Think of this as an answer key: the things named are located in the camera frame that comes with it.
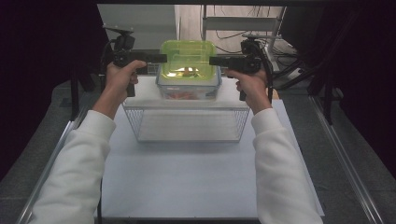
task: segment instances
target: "green lid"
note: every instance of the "green lid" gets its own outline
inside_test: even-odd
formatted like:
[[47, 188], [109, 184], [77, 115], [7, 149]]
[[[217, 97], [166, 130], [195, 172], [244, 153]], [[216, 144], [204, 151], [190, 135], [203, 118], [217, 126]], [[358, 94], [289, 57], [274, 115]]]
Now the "green lid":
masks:
[[168, 61], [161, 69], [165, 78], [208, 80], [215, 75], [215, 66], [209, 65], [209, 58], [216, 55], [216, 48], [210, 41], [168, 40], [161, 51]]

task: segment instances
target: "clear plastic box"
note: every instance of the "clear plastic box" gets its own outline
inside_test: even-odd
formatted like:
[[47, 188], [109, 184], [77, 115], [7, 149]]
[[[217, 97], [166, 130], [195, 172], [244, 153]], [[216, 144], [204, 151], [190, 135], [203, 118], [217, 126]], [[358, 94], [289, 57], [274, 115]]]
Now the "clear plastic box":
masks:
[[156, 83], [163, 99], [167, 100], [215, 100], [221, 85], [221, 72], [216, 66], [215, 75], [208, 80], [174, 80], [159, 75]]
[[239, 142], [249, 108], [235, 79], [223, 78], [214, 101], [165, 100], [155, 77], [139, 77], [124, 110], [139, 142]]

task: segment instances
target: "cuff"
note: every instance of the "cuff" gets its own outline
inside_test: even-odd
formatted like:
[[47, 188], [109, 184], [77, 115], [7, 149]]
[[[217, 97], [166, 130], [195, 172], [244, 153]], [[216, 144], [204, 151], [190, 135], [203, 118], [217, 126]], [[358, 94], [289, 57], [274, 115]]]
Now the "cuff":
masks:
[[88, 111], [87, 116], [78, 127], [80, 132], [97, 135], [107, 141], [110, 140], [115, 129], [116, 123], [114, 120], [94, 110]]
[[257, 113], [253, 119], [251, 119], [251, 125], [253, 126], [256, 135], [283, 127], [276, 110], [273, 108], [264, 109]]

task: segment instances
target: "hand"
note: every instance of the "hand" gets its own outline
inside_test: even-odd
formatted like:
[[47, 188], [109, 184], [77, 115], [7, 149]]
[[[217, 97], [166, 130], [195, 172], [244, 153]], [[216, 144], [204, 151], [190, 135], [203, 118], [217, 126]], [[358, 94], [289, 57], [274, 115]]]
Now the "hand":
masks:
[[128, 84], [137, 84], [136, 69], [146, 66], [147, 64], [142, 61], [135, 60], [127, 64], [123, 68], [119, 68], [114, 63], [110, 63], [107, 66], [106, 73], [106, 88], [105, 91], [114, 91], [115, 95], [118, 95], [118, 102], [122, 103], [127, 97], [126, 89]]
[[247, 95], [246, 103], [253, 111], [253, 114], [272, 108], [266, 92], [266, 74], [264, 71], [260, 70], [254, 75], [246, 75], [227, 69], [225, 74], [238, 79], [236, 89], [245, 92]]
[[136, 69], [146, 66], [142, 61], [133, 61], [123, 68], [113, 63], [107, 66], [106, 87], [92, 110], [114, 119], [120, 104], [126, 99], [129, 83], [137, 84]]

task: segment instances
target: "white sweatshirt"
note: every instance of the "white sweatshirt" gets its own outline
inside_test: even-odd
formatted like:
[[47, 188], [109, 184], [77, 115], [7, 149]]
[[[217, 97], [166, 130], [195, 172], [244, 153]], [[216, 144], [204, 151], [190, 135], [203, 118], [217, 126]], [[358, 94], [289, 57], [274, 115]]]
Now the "white sweatshirt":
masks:
[[[252, 119], [256, 132], [257, 208], [262, 224], [322, 223], [303, 164], [274, 109]], [[93, 223], [100, 181], [116, 125], [90, 110], [72, 131], [40, 191], [30, 223]]]

